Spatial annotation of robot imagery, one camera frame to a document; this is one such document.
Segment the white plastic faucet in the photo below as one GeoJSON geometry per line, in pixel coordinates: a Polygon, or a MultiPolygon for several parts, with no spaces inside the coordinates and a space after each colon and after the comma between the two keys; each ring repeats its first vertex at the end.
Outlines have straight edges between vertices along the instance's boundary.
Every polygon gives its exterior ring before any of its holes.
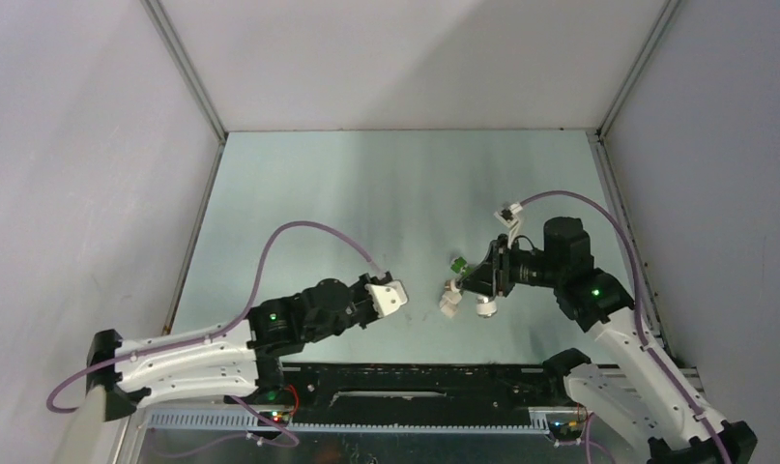
{"type": "MultiPolygon", "coordinates": [[[[447,289],[459,290],[462,293],[463,299],[464,291],[458,288],[455,279],[448,282],[447,289]]],[[[475,311],[478,317],[488,319],[497,314],[498,308],[493,297],[486,297],[475,293],[473,293],[472,296],[475,299],[475,311]]]]}

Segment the white elbow fitting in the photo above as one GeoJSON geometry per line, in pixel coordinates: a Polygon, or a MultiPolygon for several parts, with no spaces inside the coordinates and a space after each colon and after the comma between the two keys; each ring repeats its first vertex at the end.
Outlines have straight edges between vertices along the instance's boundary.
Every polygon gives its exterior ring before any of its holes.
{"type": "Polygon", "coordinates": [[[445,289],[439,300],[439,310],[448,319],[452,319],[457,314],[461,300],[462,293],[459,290],[445,289]]]}

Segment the green plastic faucet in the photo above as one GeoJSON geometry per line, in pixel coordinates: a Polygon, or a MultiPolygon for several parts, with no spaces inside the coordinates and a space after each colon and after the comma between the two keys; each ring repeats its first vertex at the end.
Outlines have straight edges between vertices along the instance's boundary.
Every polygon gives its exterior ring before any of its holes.
{"type": "Polygon", "coordinates": [[[462,255],[454,255],[449,262],[450,270],[459,278],[469,274],[475,267],[475,264],[468,261],[462,255]]]}

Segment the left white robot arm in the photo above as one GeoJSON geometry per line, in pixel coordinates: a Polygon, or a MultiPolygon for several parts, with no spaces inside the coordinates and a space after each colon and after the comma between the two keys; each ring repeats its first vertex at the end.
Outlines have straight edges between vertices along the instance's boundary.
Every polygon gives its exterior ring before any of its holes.
{"type": "Polygon", "coordinates": [[[147,339],[96,333],[85,387],[103,388],[106,421],[161,402],[205,396],[274,402],[287,386],[281,360],[345,331],[384,319],[408,302],[402,283],[361,275],[352,285],[328,278],[292,296],[253,307],[223,325],[147,339]]]}

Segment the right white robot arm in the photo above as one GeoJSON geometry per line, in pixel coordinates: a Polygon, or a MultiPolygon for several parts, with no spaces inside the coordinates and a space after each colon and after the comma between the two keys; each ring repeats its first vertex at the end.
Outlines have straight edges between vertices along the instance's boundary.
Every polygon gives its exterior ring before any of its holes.
{"type": "Polygon", "coordinates": [[[548,400],[585,407],[647,463],[749,462],[756,434],[743,420],[729,421],[687,382],[620,281],[595,266],[582,221],[553,217],[543,234],[543,249],[524,250],[506,234],[493,240],[479,264],[448,284],[442,309],[471,293],[477,314],[490,317],[497,299],[516,285],[549,288],[562,313],[609,355],[634,391],[615,386],[570,348],[543,364],[541,388],[548,400]]]}

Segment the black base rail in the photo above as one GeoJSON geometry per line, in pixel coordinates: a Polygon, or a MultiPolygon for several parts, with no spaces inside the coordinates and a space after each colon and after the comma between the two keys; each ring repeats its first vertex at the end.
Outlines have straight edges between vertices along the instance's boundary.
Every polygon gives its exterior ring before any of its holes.
{"type": "Polygon", "coordinates": [[[566,349],[540,364],[287,362],[279,383],[242,400],[296,406],[295,421],[343,424],[529,424],[543,407],[574,408],[563,378],[590,358],[566,349]]]}

